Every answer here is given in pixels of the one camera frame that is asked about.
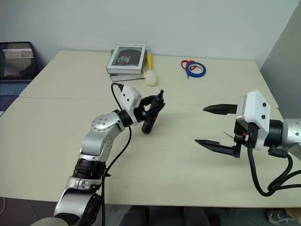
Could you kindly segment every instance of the laptop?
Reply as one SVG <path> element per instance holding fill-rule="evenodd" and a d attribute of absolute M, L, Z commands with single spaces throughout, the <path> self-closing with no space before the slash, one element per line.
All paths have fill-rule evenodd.
<path fill-rule="evenodd" d="M 30 42 L 0 42 L 0 111 L 5 111 L 39 72 Z"/>

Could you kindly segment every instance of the shoe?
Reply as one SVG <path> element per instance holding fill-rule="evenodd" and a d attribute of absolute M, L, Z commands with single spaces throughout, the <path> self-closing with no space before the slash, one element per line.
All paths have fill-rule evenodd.
<path fill-rule="evenodd" d="M 266 211 L 268 221 L 274 225 L 284 225 L 289 222 L 295 221 L 284 209 L 271 209 Z"/>

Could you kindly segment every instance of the black wire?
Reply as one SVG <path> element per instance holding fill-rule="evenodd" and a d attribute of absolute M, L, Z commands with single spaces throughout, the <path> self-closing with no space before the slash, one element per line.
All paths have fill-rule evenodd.
<path fill-rule="evenodd" d="M 114 93 L 114 86 L 120 86 L 121 84 L 119 84 L 119 83 L 112 83 L 111 84 L 111 91 L 112 91 L 112 94 L 113 94 L 113 97 L 114 97 L 114 99 L 115 99 L 115 101 L 116 101 L 116 103 L 118 104 L 118 107 L 120 108 L 120 110 L 122 110 L 122 107 L 120 106 L 120 104 L 119 104 L 119 102 L 118 102 L 118 100 L 117 100 L 117 98 L 116 98 L 116 95 L 115 95 L 115 93 Z"/>
<path fill-rule="evenodd" d="M 112 91 L 112 94 L 114 96 L 114 99 L 115 99 L 118 107 L 120 108 L 120 110 L 122 110 L 122 108 L 121 108 L 121 106 L 120 106 L 120 104 L 119 104 L 119 102 L 118 102 L 118 100 L 116 98 L 116 95 L 114 93 L 114 85 L 118 86 L 119 88 L 122 87 L 123 85 L 119 84 L 119 83 L 112 83 L 111 84 L 111 91 Z M 106 175 L 108 175 L 108 172 L 109 172 L 110 168 L 113 166 L 113 164 L 116 162 L 116 160 L 124 153 L 124 151 L 126 150 L 126 148 L 128 147 L 128 145 L 131 142 L 131 139 L 132 139 L 132 130 L 131 130 L 130 126 L 128 127 L 128 131 L 129 131 L 129 137 L 128 137 L 126 145 L 120 151 L 120 153 L 113 159 L 113 161 L 109 164 L 108 168 L 105 171 L 105 175 L 102 176 L 102 180 L 103 180 L 102 181 L 102 226 L 105 225 L 105 206 L 104 206 L 104 182 L 105 182 L 105 178 L 106 178 Z"/>
<path fill-rule="evenodd" d="M 282 186 L 282 184 L 285 181 L 287 181 L 288 179 L 290 179 L 298 174 L 301 174 L 301 170 L 298 170 L 296 172 L 288 174 L 293 167 L 293 160 L 289 154 L 287 155 L 288 166 L 287 166 L 286 170 L 279 177 L 277 177 L 275 180 L 273 180 L 270 183 L 270 185 L 268 186 L 268 192 L 264 192 L 260 187 L 260 184 L 259 184 L 259 181 L 257 178 L 257 174 L 256 174 L 255 161 L 254 161 L 254 157 L 253 157 L 253 149 L 251 147 L 248 147 L 248 157 L 249 157 L 251 174 L 252 174 L 252 179 L 253 179 L 254 185 L 255 185 L 257 191 L 261 195 L 267 197 L 267 196 L 271 196 L 273 193 L 275 193 L 278 190 L 301 187 L 301 184 Z"/>

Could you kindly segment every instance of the table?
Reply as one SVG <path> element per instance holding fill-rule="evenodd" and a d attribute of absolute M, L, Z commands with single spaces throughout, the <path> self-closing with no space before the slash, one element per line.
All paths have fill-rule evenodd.
<path fill-rule="evenodd" d="M 109 58 L 106 52 L 60 51 L 20 96 L 113 101 L 105 69 Z M 183 59 L 204 64 L 206 75 L 187 80 Z M 271 107 L 278 108 L 253 60 L 154 56 L 153 67 L 158 86 L 149 87 L 144 80 L 124 84 L 135 86 L 144 96 L 164 89 L 167 103 L 185 105 L 236 104 L 239 97 L 258 89 Z"/>
<path fill-rule="evenodd" d="M 98 115 L 117 109 L 105 71 L 109 53 L 61 51 L 0 117 L 0 196 L 57 201 L 72 174 L 83 137 Z M 207 67 L 200 79 L 186 79 L 182 57 L 155 56 L 159 85 L 127 81 L 143 96 L 165 90 L 166 106 L 153 131 L 133 127 L 132 142 L 106 180 L 106 203 L 224 207 L 299 207 L 299 189 L 262 197 L 256 191 L 246 149 L 241 158 L 216 154 L 194 142 L 210 139 L 233 145 L 234 115 L 203 112 L 205 106 L 237 103 L 258 89 L 282 120 L 272 94 L 253 61 L 194 59 Z M 115 140 L 110 162 L 128 131 Z M 263 188 L 286 167 L 286 160 L 255 151 Z M 294 158 L 294 170 L 301 162 Z M 289 183 L 297 183 L 293 178 Z"/>
<path fill-rule="evenodd" d="M 253 186 L 246 149 L 241 158 L 216 154 L 194 142 L 212 139 L 231 145 L 234 115 L 217 116 L 204 106 L 167 104 L 153 131 L 133 127 L 129 148 L 106 180 L 106 203 L 188 206 L 300 206 L 300 190 L 259 195 Z M 0 120 L 0 196 L 57 201 L 72 174 L 81 141 L 94 117 L 117 106 L 112 101 L 18 98 Z M 277 109 L 271 117 L 282 119 Z M 109 162 L 128 138 L 114 142 Z M 280 174 L 286 160 L 254 152 L 262 187 Z M 294 170 L 301 162 L 294 158 Z"/>

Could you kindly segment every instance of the stack of books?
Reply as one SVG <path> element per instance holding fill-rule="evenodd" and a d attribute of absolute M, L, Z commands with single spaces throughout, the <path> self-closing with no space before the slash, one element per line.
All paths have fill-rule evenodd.
<path fill-rule="evenodd" d="M 112 81 L 144 79 L 146 45 L 118 43 L 111 52 L 107 71 Z"/>

